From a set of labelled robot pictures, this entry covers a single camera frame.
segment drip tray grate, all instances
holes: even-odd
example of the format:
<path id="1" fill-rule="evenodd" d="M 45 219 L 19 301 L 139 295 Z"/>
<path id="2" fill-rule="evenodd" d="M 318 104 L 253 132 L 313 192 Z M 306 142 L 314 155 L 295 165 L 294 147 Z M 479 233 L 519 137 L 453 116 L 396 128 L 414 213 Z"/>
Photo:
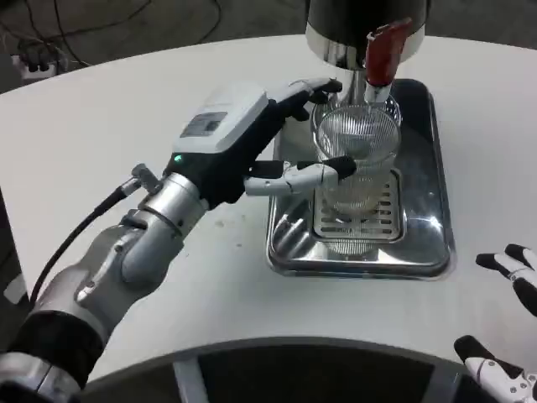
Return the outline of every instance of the drip tray grate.
<path id="1" fill-rule="evenodd" d="M 399 206 L 399 177 L 392 171 L 384 185 L 377 207 L 360 216 L 342 216 L 326 203 L 320 191 L 315 192 L 313 230 L 327 239 L 394 241 L 403 232 Z"/>

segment glass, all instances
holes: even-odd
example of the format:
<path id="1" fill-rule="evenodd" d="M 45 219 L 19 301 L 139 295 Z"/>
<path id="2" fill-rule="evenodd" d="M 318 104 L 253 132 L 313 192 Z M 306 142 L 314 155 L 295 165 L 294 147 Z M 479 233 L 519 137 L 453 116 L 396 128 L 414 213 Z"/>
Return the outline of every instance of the glass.
<path id="1" fill-rule="evenodd" d="M 354 105 L 325 115 L 314 135 L 317 156 L 326 160 L 350 155 L 357 165 L 356 173 L 339 186 L 321 189 L 328 205 L 346 215 L 373 210 L 394 167 L 400 140 L 399 125 L 379 108 Z"/>

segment power strip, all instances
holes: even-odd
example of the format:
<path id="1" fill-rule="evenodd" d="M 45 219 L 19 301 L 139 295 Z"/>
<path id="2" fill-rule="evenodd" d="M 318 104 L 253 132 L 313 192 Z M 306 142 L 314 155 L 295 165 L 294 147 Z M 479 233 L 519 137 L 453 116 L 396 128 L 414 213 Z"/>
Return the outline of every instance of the power strip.
<path id="1" fill-rule="evenodd" d="M 19 55 L 11 56 L 13 61 L 13 66 L 20 73 L 21 78 L 23 79 L 24 84 L 30 84 L 32 82 L 45 80 L 56 76 L 56 65 L 54 63 L 49 63 L 47 66 L 48 70 L 42 71 L 30 71 L 28 66 L 21 60 Z"/>

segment red handle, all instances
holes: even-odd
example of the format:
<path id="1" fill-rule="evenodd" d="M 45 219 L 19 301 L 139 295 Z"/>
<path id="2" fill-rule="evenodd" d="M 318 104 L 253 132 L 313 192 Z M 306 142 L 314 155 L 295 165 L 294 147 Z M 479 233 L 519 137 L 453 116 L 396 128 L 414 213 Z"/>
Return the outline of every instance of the red handle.
<path id="1" fill-rule="evenodd" d="M 411 18 L 383 25 L 368 35 L 366 78 L 372 86 L 387 86 L 395 77 Z"/>

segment robotic hand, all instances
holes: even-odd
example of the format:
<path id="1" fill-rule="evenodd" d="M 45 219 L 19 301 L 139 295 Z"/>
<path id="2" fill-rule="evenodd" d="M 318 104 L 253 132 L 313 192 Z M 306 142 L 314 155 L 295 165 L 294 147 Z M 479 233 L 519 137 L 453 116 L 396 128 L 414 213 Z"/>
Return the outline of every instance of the robotic hand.
<path id="1" fill-rule="evenodd" d="M 510 244 L 504 254 L 479 254 L 476 263 L 511 280 L 520 302 L 537 317 L 537 273 L 534 270 L 537 255 L 534 252 Z M 498 402 L 537 402 L 537 373 L 528 373 L 496 359 L 472 336 L 459 338 L 455 350 L 473 379 Z"/>
<path id="2" fill-rule="evenodd" d="M 115 326 L 134 302 L 159 287 L 207 210 L 234 203 L 245 192 L 299 193 L 352 175 L 356 167 L 350 157 L 296 166 L 256 161 L 286 118 L 306 120 L 308 101 L 326 102 L 327 93 L 340 90 L 338 81 L 321 78 L 296 81 L 272 94 L 247 83 L 213 93 L 178 137 L 163 177 L 137 166 L 133 178 L 90 216 L 98 217 L 141 186 L 148 191 L 138 209 L 100 233 L 82 260 L 44 290 L 0 356 L 0 401 L 71 401 L 86 385 Z M 38 293 L 39 287 L 32 293 L 35 299 Z"/>

